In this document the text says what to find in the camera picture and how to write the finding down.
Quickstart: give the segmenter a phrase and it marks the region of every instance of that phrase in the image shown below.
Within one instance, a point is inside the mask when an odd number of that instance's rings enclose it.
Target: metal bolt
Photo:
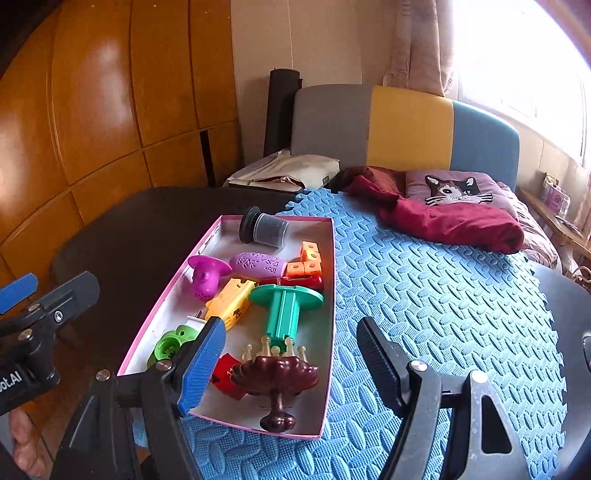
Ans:
[[[161,372],[166,372],[173,367],[173,363],[170,360],[161,360],[160,362],[156,363],[156,370],[160,370]]]
[[[109,372],[108,370],[101,370],[99,372],[96,373],[95,378],[99,381],[99,382],[105,382],[108,379],[111,378],[111,372]]]
[[[429,366],[422,360],[413,360],[410,362],[410,368],[415,372],[424,372]]]
[[[488,382],[488,375],[480,370],[473,370],[470,372],[470,376],[476,383],[486,383]]]
[[[23,330],[21,333],[18,334],[18,341],[24,342],[25,340],[29,340],[33,336],[33,331],[28,328],[27,330]]]

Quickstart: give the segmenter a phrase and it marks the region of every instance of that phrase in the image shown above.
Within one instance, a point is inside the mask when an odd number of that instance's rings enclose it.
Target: textured mat surface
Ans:
[[[288,215],[335,222],[333,382],[322,439],[277,439],[190,418],[184,431],[206,479],[377,479],[400,420],[382,404],[355,341],[371,315],[410,357],[442,373],[487,372],[521,439],[532,479],[551,478],[564,443],[561,355],[525,255],[432,244],[380,227],[345,195],[316,190]],[[439,477],[450,412],[441,411],[426,478]]]

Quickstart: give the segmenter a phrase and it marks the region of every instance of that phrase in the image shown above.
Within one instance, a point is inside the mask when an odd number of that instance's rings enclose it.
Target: hand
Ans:
[[[15,408],[8,415],[10,433],[14,438],[12,457],[18,467],[30,476],[42,477],[46,474],[46,465],[37,450],[33,424],[22,408]]]

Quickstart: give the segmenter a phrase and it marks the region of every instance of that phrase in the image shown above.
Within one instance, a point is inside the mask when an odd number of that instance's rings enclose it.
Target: black table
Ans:
[[[252,205],[277,213],[293,199],[249,189],[164,187],[138,193],[96,219],[62,247],[53,263],[60,283],[84,270],[99,280],[98,304],[74,324],[85,349],[116,371],[170,278],[218,216],[242,214]],[[568,386],[566,444],[558,452],[557,478],[591,478],[591,373],[582,343],[591,336],[591,295],[553,270],[532,266],[554,316]]]

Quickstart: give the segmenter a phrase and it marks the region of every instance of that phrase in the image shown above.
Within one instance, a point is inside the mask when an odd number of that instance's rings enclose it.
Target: beige curtain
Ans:
[[[384,85],[444,96],[452,86],[453,0],[393,0],[398,13]]]
[[[591,236],[591,176],[589,176],[587,191],[585,192],[583,201],[577,211],[574,224],[581,231],[583,236],[586,239],[589,239]]]

